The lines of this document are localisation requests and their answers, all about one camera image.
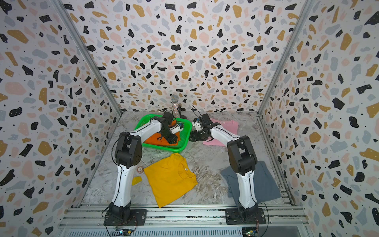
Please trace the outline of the orange t-shirt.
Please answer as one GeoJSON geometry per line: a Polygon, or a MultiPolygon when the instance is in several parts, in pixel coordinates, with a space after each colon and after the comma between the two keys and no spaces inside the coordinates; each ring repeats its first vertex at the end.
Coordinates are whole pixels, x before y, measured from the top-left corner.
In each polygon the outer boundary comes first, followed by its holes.
{"type": "Polygon", "coordinates": [[[170,144],[160,133],[155,133],[153,136],[148,138],[144,143],[150,144],[150,145],[156,145],[156,146],[177,146],[180,138],[180,133],[177,132],[176,134],[177,141],[176,143],[170,144]]]}

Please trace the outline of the yellow t-shirt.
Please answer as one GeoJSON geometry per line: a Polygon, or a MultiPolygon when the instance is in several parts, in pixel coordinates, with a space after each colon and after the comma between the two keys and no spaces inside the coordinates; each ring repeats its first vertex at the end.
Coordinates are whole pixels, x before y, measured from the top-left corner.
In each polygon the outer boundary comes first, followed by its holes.
{"type": "Polygon", "coordinates": [[[176,201],[198,184],[187,160],[178,153],[150,165],[144,172],[159,208],[176,201]]]}

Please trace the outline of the grey-blue t-shirt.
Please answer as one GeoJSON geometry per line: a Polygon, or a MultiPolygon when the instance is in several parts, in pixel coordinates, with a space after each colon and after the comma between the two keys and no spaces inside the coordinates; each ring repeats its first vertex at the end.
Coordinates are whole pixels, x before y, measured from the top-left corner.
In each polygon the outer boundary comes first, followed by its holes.
{"type": "MultiPolygon", "coordinates": [[[[228,197],[232,197],[235,204],[239,202],[239,186],[237,174],[228,167],[221,171],[222,177],[228,184],[228,197]]],[[[280,190],[269,172],[264,161],[258,161],[254,173],[254,190],[258,203],[271,201],[281,197],[280,190]]]]}

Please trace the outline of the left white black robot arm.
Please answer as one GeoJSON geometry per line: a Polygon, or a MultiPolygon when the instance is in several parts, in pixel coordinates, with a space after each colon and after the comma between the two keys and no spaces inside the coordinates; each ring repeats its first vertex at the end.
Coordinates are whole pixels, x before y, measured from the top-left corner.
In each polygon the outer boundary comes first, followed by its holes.
{"type": "Polygon", "coordinates": [[[171,128],[174,120],[172,113],[165,112],[160,117],[152,117],[140,128],[122,132],[119,135],[114,152],[118,183],[115,188],[114,201],[109,205],[109,212],[122,214],[130,208],[132,179],[143,156],[143,143],[156,133],[160,133],[171,144],[177,142],[178,137],[171,128]]]}

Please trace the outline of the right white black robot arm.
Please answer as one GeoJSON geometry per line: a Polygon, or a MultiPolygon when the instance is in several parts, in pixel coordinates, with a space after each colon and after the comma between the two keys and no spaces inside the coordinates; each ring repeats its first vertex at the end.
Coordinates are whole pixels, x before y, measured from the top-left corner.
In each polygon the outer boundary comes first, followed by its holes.
{"type": "Polygon", "coordinates": [[[254,189],[254,174],[258,160],[250,138],[227,131],[220,123],[213,122],[208,114],[195,118],[192,125],[195,130],[190,133],[191,142],[213,139],[227,147],[230,166],[237,174],[238,211],[245,216],[256,213],[259,207],[254,189]]]}

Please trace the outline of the green plastic basket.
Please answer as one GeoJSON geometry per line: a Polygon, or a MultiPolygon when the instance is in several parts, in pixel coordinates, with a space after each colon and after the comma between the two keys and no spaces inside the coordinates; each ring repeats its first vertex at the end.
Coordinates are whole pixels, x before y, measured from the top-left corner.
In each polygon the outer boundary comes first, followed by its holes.
{"type": "MultiPolygon", "coordinates": [[[[143,116],[139,120],[139,122],[137,123],[135,130],[144,126],[146,123],[149,123],[151,118],[153,118],[155,116],[162,117],[163,115],[148,114],[148,115],[143,116]]],[[[181,153],[186,148],[186,146],[188,144],[190,133],[192,130],[192,125],[191,125],[191,122],[189,120],[183,119],[183,118],[182,119],[177,118],[176,122],[179,124],[182,124],[184,126],[182,131],[180,131],[179,133],[176,133],[178,136],[178,142],[176,143],[176,145],[175,144],[168,144],[168,143],[166,145],[158,144],[157,143],[157,142],[159,142],[157,140],[158,137],[155,137],[156,142],[154,144],[152,144],[151,142],[146,143],[146,142],[148,142],[148,140],[147,140],[142,144],[142,146],[146,147],[146,148],[153,148],[153,149],[158,149],[158,150],[169,151],[172,153],[181,153]]]]}

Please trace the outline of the round poker chip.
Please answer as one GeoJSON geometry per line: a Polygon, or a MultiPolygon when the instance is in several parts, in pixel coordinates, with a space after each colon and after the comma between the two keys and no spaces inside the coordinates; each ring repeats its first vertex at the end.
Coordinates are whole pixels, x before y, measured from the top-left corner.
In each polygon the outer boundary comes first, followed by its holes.
{"type": "Polygon", "coordinates": [[[138,168],[137,168],[137,172],[138,172],[139,174],[144,173],[144,168],[143,168],[142,166],[138,167],[138,168]]]}

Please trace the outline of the yellow wooden block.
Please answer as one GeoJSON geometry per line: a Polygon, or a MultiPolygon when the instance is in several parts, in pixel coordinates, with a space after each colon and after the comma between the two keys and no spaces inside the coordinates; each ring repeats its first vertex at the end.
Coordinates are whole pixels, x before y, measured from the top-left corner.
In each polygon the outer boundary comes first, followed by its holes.
{"type": "Polygon", "coordinates": [[[139,184],[139,183],[142,182],[142,181],[143,181],[143,179],[142,179],[141,176],[136,176],[136,177],[134,177],[134,178],[132,179],[132,186],[135,186],[135,185],[139,184]]]}

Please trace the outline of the left circuit board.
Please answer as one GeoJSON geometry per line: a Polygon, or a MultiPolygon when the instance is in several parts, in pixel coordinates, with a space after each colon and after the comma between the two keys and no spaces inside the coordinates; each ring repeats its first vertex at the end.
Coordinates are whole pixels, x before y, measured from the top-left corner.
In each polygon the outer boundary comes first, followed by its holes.
{"type": "Polygon", "coordinates": [[[132,229],[122,229],[120,227],[115,228],[115,233],[117,237],[130,237],[133,234],[132,229]]]}

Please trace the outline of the circuit board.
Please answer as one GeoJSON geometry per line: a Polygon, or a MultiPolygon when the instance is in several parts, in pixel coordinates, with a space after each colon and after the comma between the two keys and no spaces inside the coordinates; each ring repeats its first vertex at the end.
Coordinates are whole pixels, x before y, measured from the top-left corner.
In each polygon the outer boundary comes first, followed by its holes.
{"type": "Polygon", "coordinates": [[[242,235],[243,237],[257,237],[257,228],[242,228],[242,235]]]}
{"type": "Polygon", "coordinates": [[[130,237],[133,234],[132,229],[122,229],[120,227],[115,228],[115,233],[117,237],[130,237]]]}

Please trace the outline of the right circuit board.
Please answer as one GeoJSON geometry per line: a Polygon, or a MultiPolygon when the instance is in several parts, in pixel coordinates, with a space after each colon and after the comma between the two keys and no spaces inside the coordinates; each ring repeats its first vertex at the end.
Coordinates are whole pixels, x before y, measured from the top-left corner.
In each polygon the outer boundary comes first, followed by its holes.
{"type": "Polygon", "coordinates": [[[257,237],[257,228],[242,228],[242,235],[243,237],[257,237]]]}

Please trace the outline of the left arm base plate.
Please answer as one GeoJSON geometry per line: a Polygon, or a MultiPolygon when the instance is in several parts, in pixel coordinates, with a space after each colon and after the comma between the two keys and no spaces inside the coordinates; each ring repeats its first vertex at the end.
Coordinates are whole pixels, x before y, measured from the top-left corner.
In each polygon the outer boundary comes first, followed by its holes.
{"type": "Polygon", "coordinates": [[[105,215],[104,226],[144,226],[146,209],[127,209],[125,212],[108,211],[105,215]]]}

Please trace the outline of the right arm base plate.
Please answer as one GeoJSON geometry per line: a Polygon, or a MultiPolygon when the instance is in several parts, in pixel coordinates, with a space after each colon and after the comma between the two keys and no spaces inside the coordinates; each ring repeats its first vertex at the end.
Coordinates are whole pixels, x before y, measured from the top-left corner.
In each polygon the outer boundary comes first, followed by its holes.
{"type": "Polygon", "coordinates": [[[227,225],[266,224],[266,218],[262,208],[250,208],[248,210],[227,208],[225,209],[225,215],[227,225]]]}

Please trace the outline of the aluminium mounting rail frame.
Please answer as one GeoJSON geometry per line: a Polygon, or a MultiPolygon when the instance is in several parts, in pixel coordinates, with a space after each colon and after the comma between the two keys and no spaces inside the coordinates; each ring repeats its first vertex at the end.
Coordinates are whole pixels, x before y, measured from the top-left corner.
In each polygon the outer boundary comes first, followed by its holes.
{"type": "Polygon", "coordinates": [[[104,226],[102,205],[70,208],[58,226],[60,237],[116,237],[115,228],[134,230],[131,237],[242,237],[242,228],[257,228],[258,237],[311,237],[308,219],[299,206],[264,207],[266,224],[227,225],[227,204],[134,205],[146,209],[144,226],[104,226]]]}

